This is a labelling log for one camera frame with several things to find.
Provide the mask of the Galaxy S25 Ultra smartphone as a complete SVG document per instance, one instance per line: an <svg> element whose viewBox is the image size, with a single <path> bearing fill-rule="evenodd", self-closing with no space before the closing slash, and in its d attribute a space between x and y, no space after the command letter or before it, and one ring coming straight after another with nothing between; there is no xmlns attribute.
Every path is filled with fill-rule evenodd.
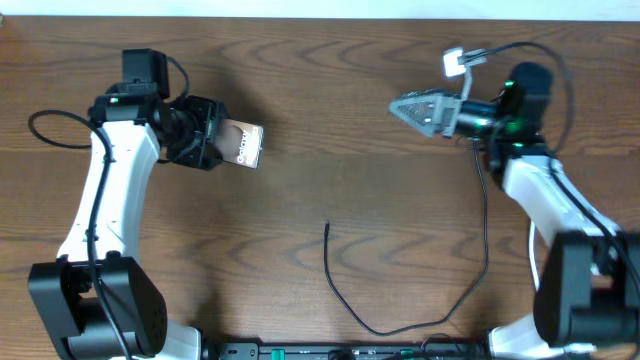
<svg viewBox="0 0 640 360"><path fill-rule="evenodd" d="M223 118L216 135L216 146L224 162L257 169L263 139L262 126Z"/></svg>

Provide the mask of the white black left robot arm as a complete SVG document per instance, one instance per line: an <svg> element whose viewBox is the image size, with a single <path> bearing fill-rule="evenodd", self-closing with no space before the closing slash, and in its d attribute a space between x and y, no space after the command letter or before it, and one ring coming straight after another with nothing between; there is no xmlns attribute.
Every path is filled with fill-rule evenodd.
<svg viewBox="0 0 640 360"><path fill-rule="evenodd" d="M153 168L209 171L224 106L170 94L173 59L152 49L122 54L123 78L96 98L80 122L91 160L73 225L52 262L36 263L28 291L62 359L212 359L194 327L168 316L140 265L139 234Z"/></svg>

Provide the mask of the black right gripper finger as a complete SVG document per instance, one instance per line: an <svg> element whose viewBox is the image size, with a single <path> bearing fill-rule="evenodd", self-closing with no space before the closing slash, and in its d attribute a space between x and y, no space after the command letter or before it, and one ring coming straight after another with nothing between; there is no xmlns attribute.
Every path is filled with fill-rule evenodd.
<svg viewBox="0 0 640 360"><path fill-rule="evenodd" d="M442 88L433 88L433 89L427 89L427 90L418 90L418 91L411 91L408 93L404 93L402 95L399 96L399 98L412 98L412 97L419 97L419 96L431 96L431 95L435 95L435 94L449 94L448 91L446 91L445 89Z"/></svg>
<svg viewBox="0 0 640 360"><path fill-rule="evenodd" d="M440 126L440 100L440 95L408 94L392 100L389 112L422 135L433 137Z"/></svg>

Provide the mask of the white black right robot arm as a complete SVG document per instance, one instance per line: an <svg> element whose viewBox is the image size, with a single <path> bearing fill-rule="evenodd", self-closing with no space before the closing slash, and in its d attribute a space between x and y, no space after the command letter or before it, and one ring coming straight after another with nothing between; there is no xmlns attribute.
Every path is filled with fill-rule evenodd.
<svg viewBox="0 0 640 360"><path fill-rule="evenodd" d="M494 103L430 89L389 105L427 137L483 142L492 177L549 247L532 313L489 332L494 356L542 359L639 341L639 237L600 214L547 146L540 130L552 83L545 67L525 62Z"/></svg>

